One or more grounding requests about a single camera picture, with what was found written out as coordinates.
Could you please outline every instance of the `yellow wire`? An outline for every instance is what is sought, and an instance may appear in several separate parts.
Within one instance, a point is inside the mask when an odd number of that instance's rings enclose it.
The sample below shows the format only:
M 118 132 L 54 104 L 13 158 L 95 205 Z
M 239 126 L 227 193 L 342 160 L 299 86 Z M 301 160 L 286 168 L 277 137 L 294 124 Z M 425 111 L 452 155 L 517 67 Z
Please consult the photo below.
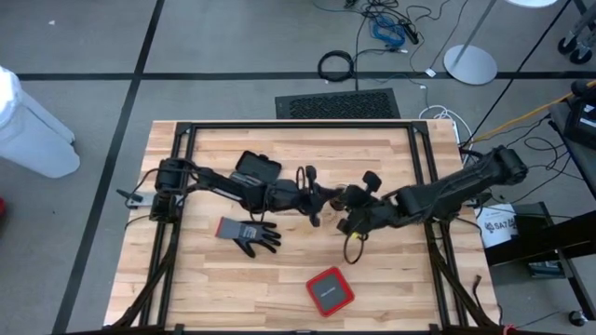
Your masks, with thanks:
M 588 87 L 592 87 L 594 85 L 596 85 L 596 80 L 591 81 L 591 82 L 588 83 Z M 507 121 L 504 125 L 499 126 L 499 127 L 496 127 L 495 129 L 493 129 L 493 130 L 491 130 L 491 131 L 489 131 L 489 132 L 487 132 L 485 134 L 480 135 L 479 137 L 477 137 L 476 139 L 474 139 L 474 141 L 472 141 L 471 143 L 476 143 L 477 141 L 482 141 L 482 140 L 484 140 L 486 138 L 489 138 L 489 137 L 493 136 L 495 133 L 500 132 L 500 131 L 502 131 L 503 129 L 505 129 L 507 127 L 510 127 L 512 125 L 515 125 L 516 123 L 519 123 L 519 122 L 521 122 L 521 121 L 523 121 L 523 120 L 525 120 L 525 119 L 527 119 L 529 117 L 532 117 L 532 116 L 534 116 L 534 115 L 536 115 L 536 114 L 538 114 L 538 113 L 546 110 L 548 107 L 552 106 L 555 103 L 560 103 L 560 102 L 562 102 L 562 101 L 570 98 L 572 95 L 573 95 L 573 93 L 567 93 L 564 97 L 560 97 L 560 98 L 558 98 L 557 100 L 555 100 L 553 102 L 550 102 L 550 103 L 547 103 L 546 105 L 540 106 L 540 107 L 534 109 L 533 111 L 531 111 L 528 114 L 522 115 L 522 116 L 520 116 L 518 118 L 515 118 L 513 120 L 510 120 L 510 121 Z

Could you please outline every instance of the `wooden table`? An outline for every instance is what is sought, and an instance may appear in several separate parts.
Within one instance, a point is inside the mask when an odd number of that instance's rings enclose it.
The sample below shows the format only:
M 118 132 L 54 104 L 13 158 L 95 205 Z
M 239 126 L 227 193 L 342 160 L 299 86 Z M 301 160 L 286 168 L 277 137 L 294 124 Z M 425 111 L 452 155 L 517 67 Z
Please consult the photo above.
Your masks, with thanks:
M 154 122 L 141 176 L 169 157 L 175 125 L 175 121 Z M 439 176 L 460 169 L 451 122 L 428 121 L 428 127 Z M 358 129 L 357 124 L 344 129 L 206 129 L 197 133 L 194 160 L 229 175 L 242 152 L 250 150 L 281 163 L 280 178 L 294 179 L 299 166 L 313 165 L 318 182 L 330 187 L 361 185 L 364 172 L 372 170 L 383 180 L 379 191 L 383 194 L 415 183 L 408 143 L 406 131 Z M 422 144 L 418 148 L 427 173 Z M 154 180 L 155 175 L 150 176 L 141 190 L 153 191 Z M 146 214 L 148 209 L 133 210 L 130 218 Z M 373 231 L 362 259 L 348 265 L 342 254 L 344 236 L 335 229 L 343 215 L 326 206 L 321 227 L 313 228 L 307 217 L 295 211 L 267 213 L 267 221 L 278 223 L 282 246 L 277 254 L 255 247 L 257 258 L 250 259 L 232 241 L 214 237 L 222 216 L 247 220 L 248 213 L 216 194 L 190 194 L 167 328 L 184 323 L 186 329 L 424 330 L 430 323 L 439 324 L 424 227 Z M 463 217 L 475 221 L 471 211 Z M 142 289 L 155 230 L 156 223 L 148 220 L 135 221 L 127 229 L 106 324 L 116 321 Z M 471 290 L 475 276 L 482 276 L 478 289 L 482 306 L 496 321 L 498 308 L 478 229 L 454 221 L 451 237 L 463 285 Z M 350 249 L 352 257 L 357 246 Z M 309 298 L 305 282 L 331 266 L 341 269 L 356 299 L 325 318 Z M 456 323 L 453 294 L 446 281 L 444 285 L 452 323 Z M 150 324 L 156 320 L 160 292 L 158 288 Z

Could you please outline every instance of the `red square box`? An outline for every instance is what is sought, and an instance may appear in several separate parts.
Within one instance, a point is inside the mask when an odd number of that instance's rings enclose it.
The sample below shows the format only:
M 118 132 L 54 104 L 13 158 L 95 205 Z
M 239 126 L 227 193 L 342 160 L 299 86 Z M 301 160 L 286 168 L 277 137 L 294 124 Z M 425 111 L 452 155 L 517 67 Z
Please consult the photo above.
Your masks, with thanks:
M 327 317 L 354 300 L 354 292 L 338 268 L 332 267 L 306 283 L 318 312 Z

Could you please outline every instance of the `black and gray glove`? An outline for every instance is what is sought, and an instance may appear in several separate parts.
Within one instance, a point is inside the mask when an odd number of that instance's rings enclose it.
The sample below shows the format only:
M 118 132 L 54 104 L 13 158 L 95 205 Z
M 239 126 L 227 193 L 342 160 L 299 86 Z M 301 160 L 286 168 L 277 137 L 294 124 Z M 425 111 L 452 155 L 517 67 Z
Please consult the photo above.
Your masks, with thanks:
M 222 218 L 215 235 L 220 238 L 233 239 L 244 253 L 254 258 L 256 253 L 252 249 L 251 244 L 263 246 L 273 253 L 277 252 L 272 247 L 281 246 L 281 243 L 278 241 L 281 238 L 281 234 L 272 231 L 276 227 L 277 225 L 272 222 L 234 221 Z

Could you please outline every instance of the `white round base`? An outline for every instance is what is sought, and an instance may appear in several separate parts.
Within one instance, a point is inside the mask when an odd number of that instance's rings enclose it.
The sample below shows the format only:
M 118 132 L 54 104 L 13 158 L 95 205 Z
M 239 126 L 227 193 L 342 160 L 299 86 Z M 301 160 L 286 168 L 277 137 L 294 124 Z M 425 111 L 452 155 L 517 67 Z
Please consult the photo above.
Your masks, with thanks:
M 455 46 L 447 50 L 443 65 L 447 72 L 462 83 L 484 85 L 496 77 L 496 62 L 493 56 L 479 47 L 468 46 L 457 64 L 455 58 L 464 47 Z
M 553 5 L 557 0 L 505 0 L 510 4 L 526 8 L 542 8 Z

